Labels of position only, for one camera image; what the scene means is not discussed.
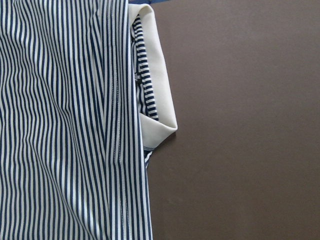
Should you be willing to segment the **navy white striped polo shirt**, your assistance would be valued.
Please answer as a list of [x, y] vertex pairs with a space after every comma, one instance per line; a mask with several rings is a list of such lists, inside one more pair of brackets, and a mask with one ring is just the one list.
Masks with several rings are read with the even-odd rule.
[[177, 128], [149, 1], [1, 1], [1, 239], [152, 239], [149, 158]]

